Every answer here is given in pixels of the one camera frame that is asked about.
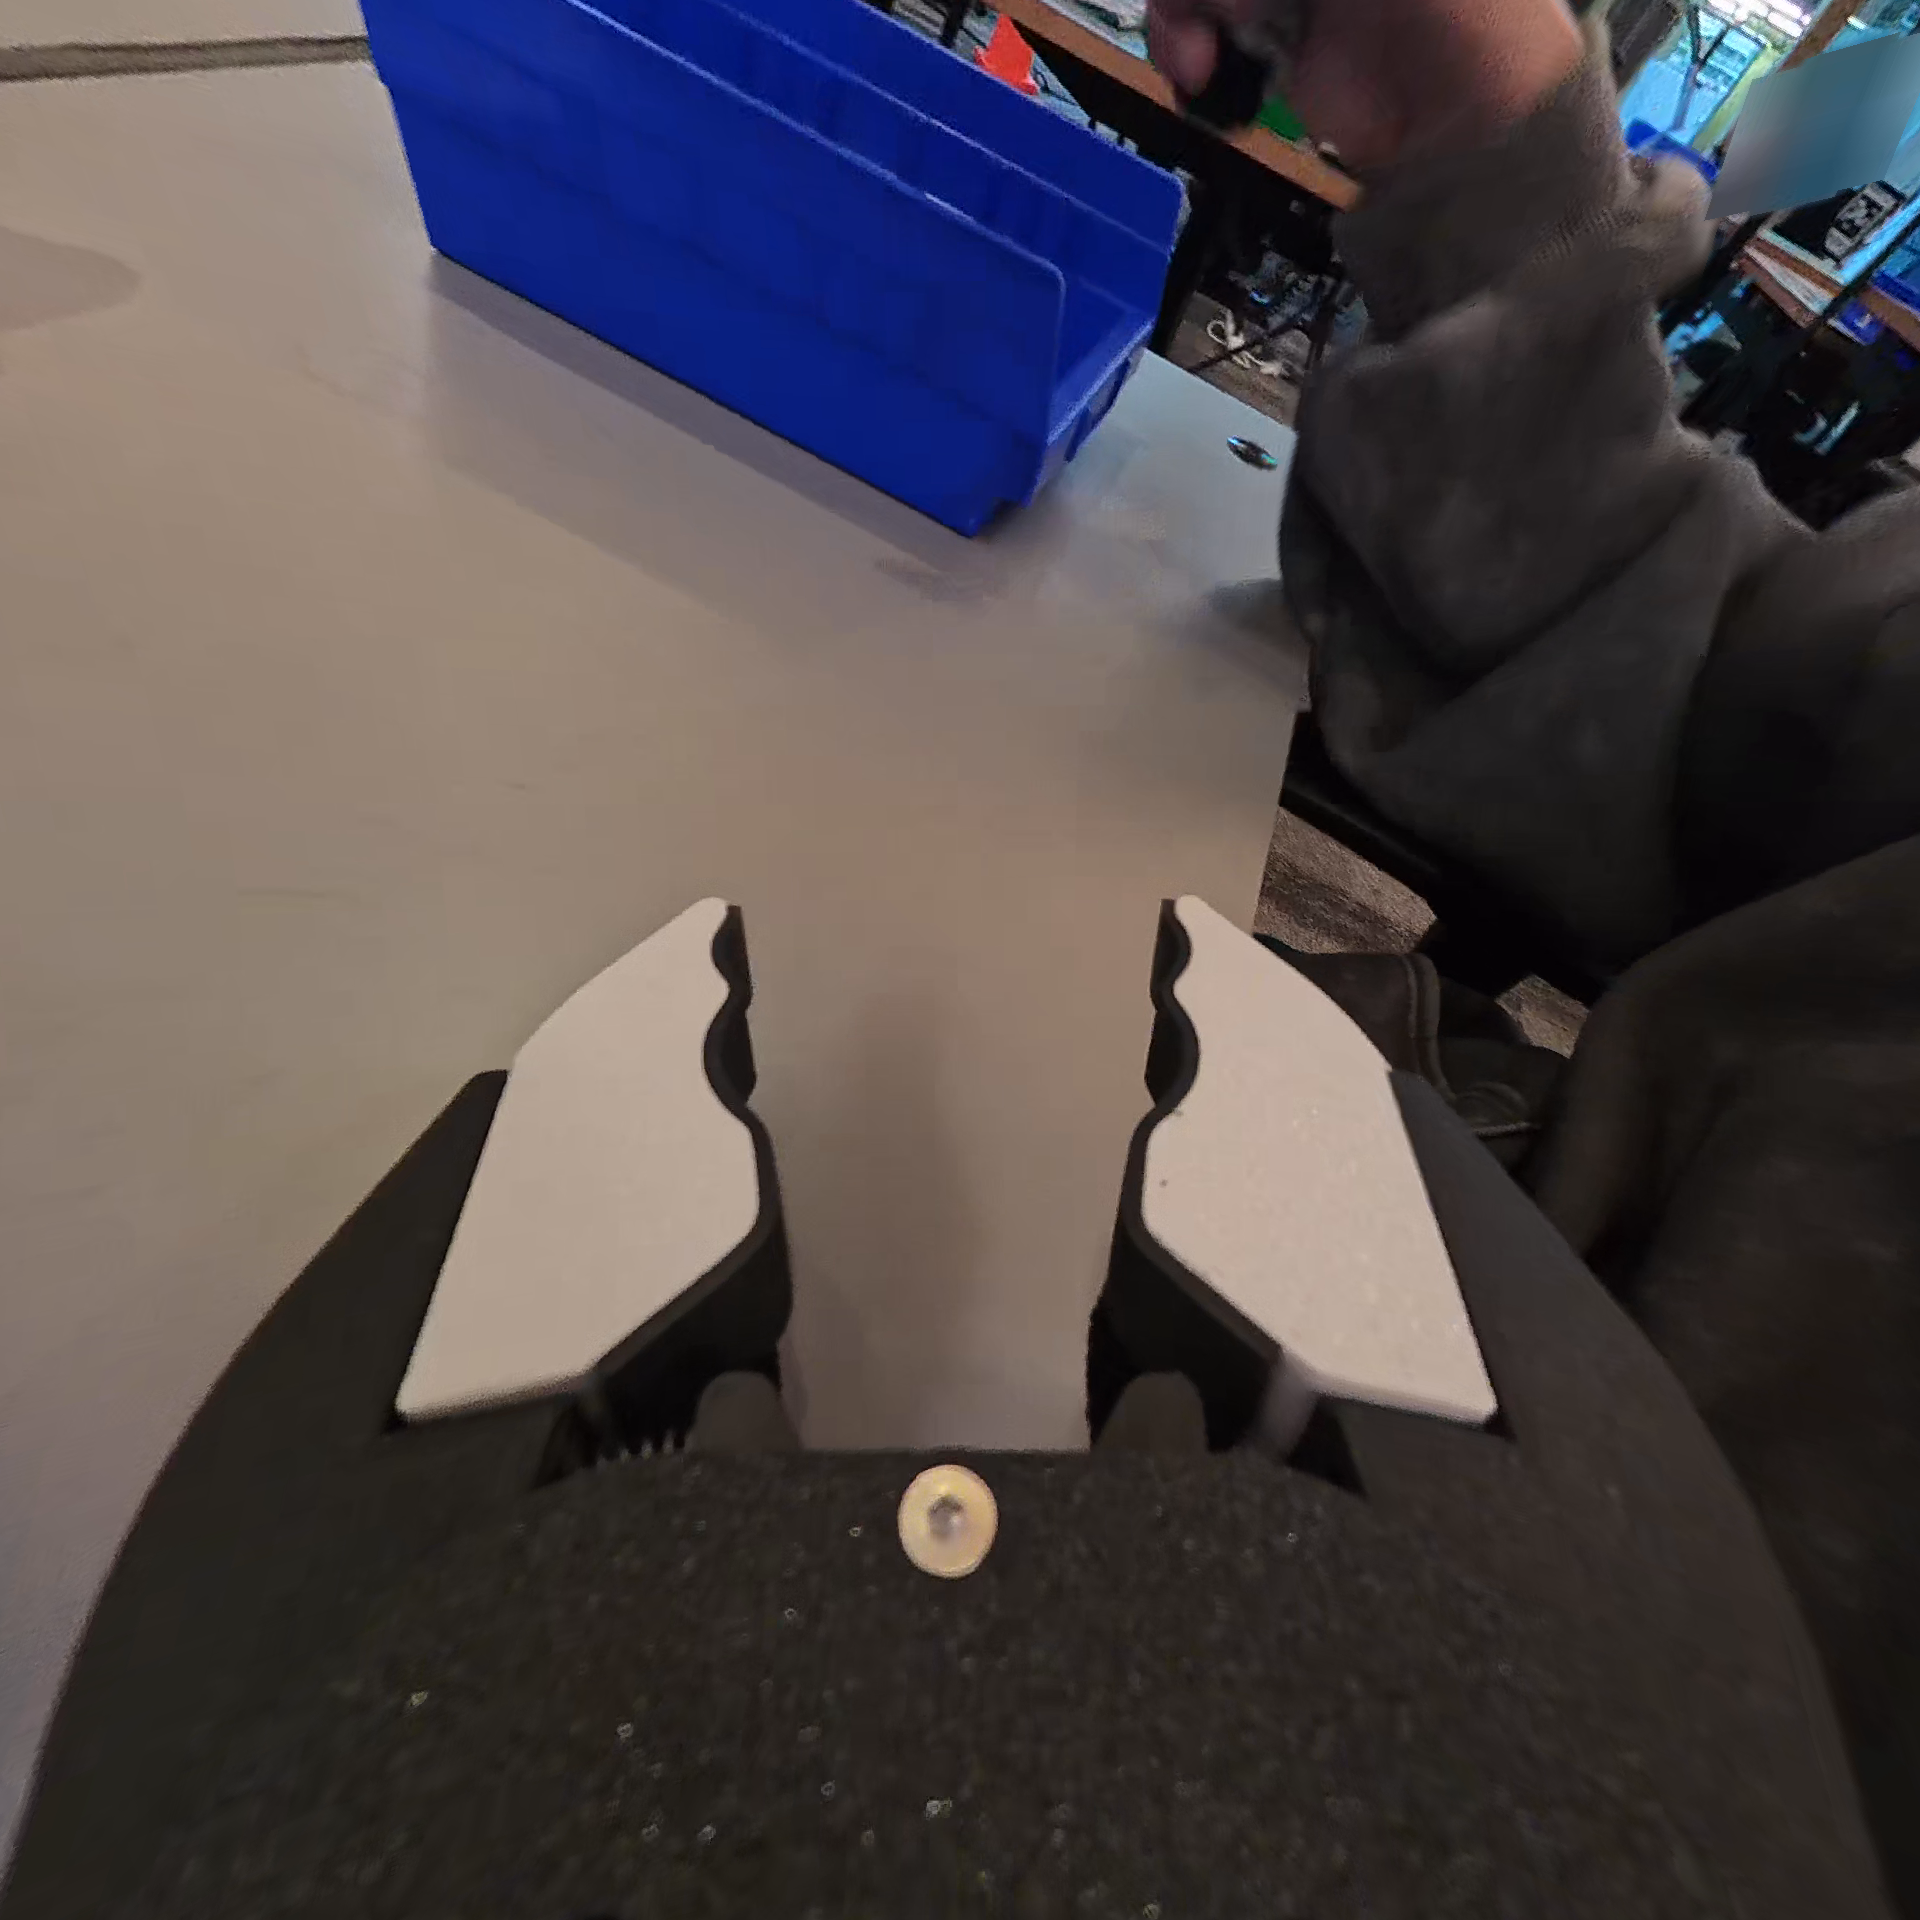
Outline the person's right hand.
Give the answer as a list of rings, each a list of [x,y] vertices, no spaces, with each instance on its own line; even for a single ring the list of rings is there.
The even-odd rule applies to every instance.
[[[1150,1],[1143,22],[1150,61],[1182,103],[1235,45],[1360,182],[1496,143],[1589,53],[1560,1]]]

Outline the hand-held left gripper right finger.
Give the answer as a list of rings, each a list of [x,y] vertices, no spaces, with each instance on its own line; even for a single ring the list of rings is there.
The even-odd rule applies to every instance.
[[[1094,1301],[1125,1378],[1177,1375],[1206,1448],[1292,1454],[1326,1406],[1500,1412],[1395,1070],[1200,895],[1158,908],[1148,1108]]]

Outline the wooden table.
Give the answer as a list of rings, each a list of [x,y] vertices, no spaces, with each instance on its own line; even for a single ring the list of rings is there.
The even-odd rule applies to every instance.
[[[1086,7],[990,1],[990,9],[1015,22],[1089,118],[1116,127],[1148,157],[1206,177],[1260,169],[1331,207],[1355,200],[1357,182],[1309,143],[1263,125],[1212,127],[1190,118],[1140,39],[1108,32]]]

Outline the person's body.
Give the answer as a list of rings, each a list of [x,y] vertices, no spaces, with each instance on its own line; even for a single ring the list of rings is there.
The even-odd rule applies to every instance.
[[[1884,1887],[1916,1914],[1916,838],[1622,970],[1582,1026],[1528,1186],[1758,1508]]]

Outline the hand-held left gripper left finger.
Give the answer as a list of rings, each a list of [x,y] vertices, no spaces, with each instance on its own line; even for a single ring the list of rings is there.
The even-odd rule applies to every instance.
[[[611,1448],[680,1440],[705,1386],[777,1375],[792,1312],[777,1158],[751,1111],[736,904],[687,904],[512,1058],[396,1412],[564,1401]]]

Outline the grey desk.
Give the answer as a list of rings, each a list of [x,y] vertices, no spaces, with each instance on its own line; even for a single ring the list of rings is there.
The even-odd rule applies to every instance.
[[[1284,433],[976,538],[433,257],[368,63],[5,84],[5,1840],[180,1428],[476,1072],[740,904],[829,1448],[1068,1448],[1161,898],[1254,914]]]

